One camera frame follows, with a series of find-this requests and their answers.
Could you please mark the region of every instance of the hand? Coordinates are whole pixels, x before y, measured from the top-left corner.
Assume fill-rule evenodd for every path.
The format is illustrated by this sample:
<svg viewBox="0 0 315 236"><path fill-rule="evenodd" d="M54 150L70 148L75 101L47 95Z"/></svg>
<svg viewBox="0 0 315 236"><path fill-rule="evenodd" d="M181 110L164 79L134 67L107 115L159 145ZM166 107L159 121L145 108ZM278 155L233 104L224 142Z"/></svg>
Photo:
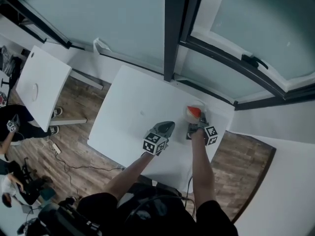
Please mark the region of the hand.
<svg viewBox="0 0 315 236"><path fill-rule="evenodd" d="M196 132L194 132L193 134L191 134L191 138L195 138L195 137L204 137L205 131L202 128L198 128Z"/></svg>
<svg viewBox="0 0 315 236"><path fill-rule="evenodd" d="M24 186L20 184L21 192L24 192Z"/></svg>
<svg viewBox="0 0 315 236"><path fill-rule="evenodd" d="M15 126L15 129L12 132L13 133L18 133L19 132L19 126Z"/></svg>
<svg viewBox="0 0 315 236"><path fill-rule="evenodd" d="M154 157L154 155L152 155L151 153L148 153L148 152L143 152L143 153L142 153L142 155L141 155L140 157L142 157L142 156L145 156L145 157L151 157L151 158L153 158L153 157Z"/></svg>

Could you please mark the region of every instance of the white board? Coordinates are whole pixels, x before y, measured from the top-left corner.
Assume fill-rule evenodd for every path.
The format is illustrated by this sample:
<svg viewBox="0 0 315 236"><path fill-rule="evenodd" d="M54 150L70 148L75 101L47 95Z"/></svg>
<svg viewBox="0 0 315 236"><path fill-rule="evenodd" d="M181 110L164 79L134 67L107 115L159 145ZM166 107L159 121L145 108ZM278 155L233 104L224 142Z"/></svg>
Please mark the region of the white board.
<svg viewBox="0 0 315 236"><path fill-rule="evenodd" d="M51 115L71 67L34 46L16 91L38 125L47 131Z"/></svg>
<svg viewBox="0 0 315 236"><path fill-rule="evenodd" d="M143 174L153 180L187 191L192 173L191 141L184 107L196 97L127 66L119 70L99 110L88 144L127 167L143 153L142 139L156 123L173 121L176 126L169 147L156 156ZM208 110L207 120L217 130L215 144L207 147L211 160L220 144L228 118Z"/></svg>

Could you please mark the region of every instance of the wrist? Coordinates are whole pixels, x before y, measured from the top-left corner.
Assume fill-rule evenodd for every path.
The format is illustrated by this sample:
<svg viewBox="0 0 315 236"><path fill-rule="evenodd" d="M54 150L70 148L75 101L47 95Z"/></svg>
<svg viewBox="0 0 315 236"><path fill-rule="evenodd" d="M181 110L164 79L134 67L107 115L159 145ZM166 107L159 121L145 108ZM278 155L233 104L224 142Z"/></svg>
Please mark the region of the wrist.
<svg viewBox="0 0 315 236"><path fill-rule="evenodd" d="M191 138L195 138L195 137L204 137L204 129L202 128L198 128L196 132L194 132L193 134L191 134Z"/></svg>
<svg viewBox="0 0 315 236"><path fill-rule="evenodd" d="M144 158L147 158L147 159L153 159L154 158L154 155L152 155L151 153L148 153L148 152L144 152L141 157L144 157Z"/></svg>

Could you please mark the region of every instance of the black window frame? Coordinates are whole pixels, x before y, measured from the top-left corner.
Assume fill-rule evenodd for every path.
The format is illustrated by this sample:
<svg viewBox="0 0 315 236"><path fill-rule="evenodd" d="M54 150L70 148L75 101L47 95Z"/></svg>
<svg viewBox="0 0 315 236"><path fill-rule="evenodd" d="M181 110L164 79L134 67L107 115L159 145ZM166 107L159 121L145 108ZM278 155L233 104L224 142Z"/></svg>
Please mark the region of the black window frame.
<svg viewBox="0 0 315 236"><path fill-rule="evenodd" d="M65 36L61 36L56 29L53 29L48 23L44 22L39 18L34 12L29 10L21 1L19 0L5 0L9 5L12 6L18 13L23 15L26 19L32 22L44 33L49 35L58 44L64 46L65 48L77 48L85 50L83 47L74 45ZM177 58L177 52L179 45L184 46L188 49L199 52L206 55L212 59L215 59L226 66L234 69L235 71L246 76L250 80L256 82L264 89L273 94L273 97L254 100L246 103L238 103L237 101L230 102L229 100L219 96L199 85L194 84L191 81L180 80L179 83L183 83L187 86L193 87L200 90L208 95L211 95L219 100L224 101L235 107L236 111L239 110L249 110L256 108L264 108L271 106L294 104L299 102L311 101L315 99L315 83L304 86L298 89L290 90L285 92L281 89L275 82L273 82L267 75L259 71L257 68L253 67L249 63L240 60L233 55L221 50L220 48L210 45L198 38L191 36L193 25L199 10L201 0L165 0L165 25L164 25L164 73L156 72L149 67L145 67L124 58L117 57L115 54L100 54L113 59L117 59L140 68L149 70L156 74L164 77L164 80L170 82L174 79L174 69ZM19 26L21 29L44 43L43 40L36 33L32 32L29 28L20 24L16 18L12 17L9 13L0 10L0 13Z"/></svg>

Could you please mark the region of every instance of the power strip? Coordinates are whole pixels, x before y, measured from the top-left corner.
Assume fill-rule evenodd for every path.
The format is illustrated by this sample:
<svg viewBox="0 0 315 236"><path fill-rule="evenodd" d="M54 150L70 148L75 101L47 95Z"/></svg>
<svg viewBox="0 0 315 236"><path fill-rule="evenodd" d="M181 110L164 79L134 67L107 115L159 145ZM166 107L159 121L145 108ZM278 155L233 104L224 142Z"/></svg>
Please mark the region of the power strip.
<svg viewBox="0 0 315 236"><path fill-rule="evenodd" d="M55 151L57 152L57 154L61 153L61 150L58 148L58 146L52 141L53 143L53 148L55 149Z"/></svg>

